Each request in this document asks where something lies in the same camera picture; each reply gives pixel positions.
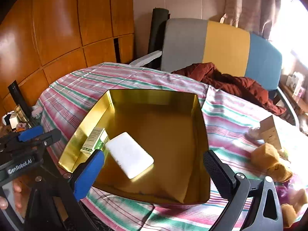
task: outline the beige curtain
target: beige curtain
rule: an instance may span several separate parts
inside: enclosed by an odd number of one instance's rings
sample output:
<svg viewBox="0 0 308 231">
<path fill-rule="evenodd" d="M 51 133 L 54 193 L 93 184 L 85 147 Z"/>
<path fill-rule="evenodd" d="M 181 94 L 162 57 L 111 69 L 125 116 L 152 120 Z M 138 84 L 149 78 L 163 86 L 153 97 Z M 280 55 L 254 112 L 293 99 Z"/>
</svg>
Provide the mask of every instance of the beige curtain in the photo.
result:
<svg viewBox="0 0 308 231">
<path fill-rule="evenodd" d="M 226 0 L 224 23 L 269 38 L 281 0 Z"/>
</svg>

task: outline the chair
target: chair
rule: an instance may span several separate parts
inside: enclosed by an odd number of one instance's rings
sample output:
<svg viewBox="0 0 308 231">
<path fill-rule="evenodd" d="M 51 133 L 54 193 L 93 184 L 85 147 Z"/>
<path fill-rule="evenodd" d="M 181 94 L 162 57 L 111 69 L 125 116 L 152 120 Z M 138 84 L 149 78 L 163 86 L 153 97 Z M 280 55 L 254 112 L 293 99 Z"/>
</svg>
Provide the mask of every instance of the chair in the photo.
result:
<svg viewBox="0 0 308 231">
<path fill-rule="evenodd" d="M 162 50 L 130 63 L 144 66 L 161 56 L 161 70 L 172 72 L 193 63 L 212 62 L 222 73 L 246 76 L 277 92 L 299 128 L 298 117 L 278 87 L 282 56 L 267 40 L 218 22 L 174 18 L 167 20 Z"/>
</svg>

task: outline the brown garment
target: brown garment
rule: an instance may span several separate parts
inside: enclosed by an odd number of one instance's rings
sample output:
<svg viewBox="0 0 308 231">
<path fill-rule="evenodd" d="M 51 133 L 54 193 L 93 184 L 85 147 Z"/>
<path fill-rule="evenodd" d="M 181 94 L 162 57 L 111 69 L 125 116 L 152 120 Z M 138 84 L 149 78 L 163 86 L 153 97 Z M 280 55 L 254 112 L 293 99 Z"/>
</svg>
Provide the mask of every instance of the brown garment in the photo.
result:
<svg viewBox="0 0 308 231">
<path fill-rule="evenodd" d="M 255 80 L 248 77 L 221 74 L 211 62 L 195 63 L 172 73 L 212 85 L 215 89 L 221 89 L 263 107 L 274 115 L 279 116 L 286 111 L 286 108 L 274 105 L 273 101 L 269 99 L 268 91 Z"/>
</svg>

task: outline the blue gripper pad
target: blue gripper pad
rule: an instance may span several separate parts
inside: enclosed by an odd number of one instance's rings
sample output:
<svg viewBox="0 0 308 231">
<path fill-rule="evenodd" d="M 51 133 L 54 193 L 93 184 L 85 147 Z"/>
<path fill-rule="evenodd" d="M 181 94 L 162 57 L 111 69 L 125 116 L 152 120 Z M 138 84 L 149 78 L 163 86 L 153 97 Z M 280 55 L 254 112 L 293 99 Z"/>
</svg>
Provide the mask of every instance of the blue gripper pad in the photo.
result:
<svg viewBox="0 0 308 231">
<path fill-rule="evenodd" d="M 22 131 L 18 136 L 20 142 L 26 142 L 34 137 L 40 136 L 44 133 L 44 129 L 41 125 Z"/>
<path fill-rule="evenodd" d="M 96 149 L 87 161 L 79 164 L 73 172 L 70 185 L 77 201 L 86 197 L 104 165 L 104 160 L 104 152 Z"/>
</svg>

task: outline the human hand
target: human hand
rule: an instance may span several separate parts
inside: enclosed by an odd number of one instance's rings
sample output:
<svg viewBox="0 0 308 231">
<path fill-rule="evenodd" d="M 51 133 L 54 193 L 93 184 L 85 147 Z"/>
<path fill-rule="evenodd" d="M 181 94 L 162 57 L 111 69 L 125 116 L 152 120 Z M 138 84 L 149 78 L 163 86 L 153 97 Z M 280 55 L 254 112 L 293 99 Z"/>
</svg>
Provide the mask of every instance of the human hand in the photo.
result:
<svg viewBox="0 0 308 231">
<path fill-rule="evenodd" d="M 18 211 L 22 208 L 22 187 L 21 183 L 18 180 L 13 180 L 13 190 L 14 190 L 14 201 L 15 201 L 15 207 Z M 3 197 L 0 197 L 0 209 L 5 210 L 9 206 L 9 203 L 7 200 Z"/>
</svg>

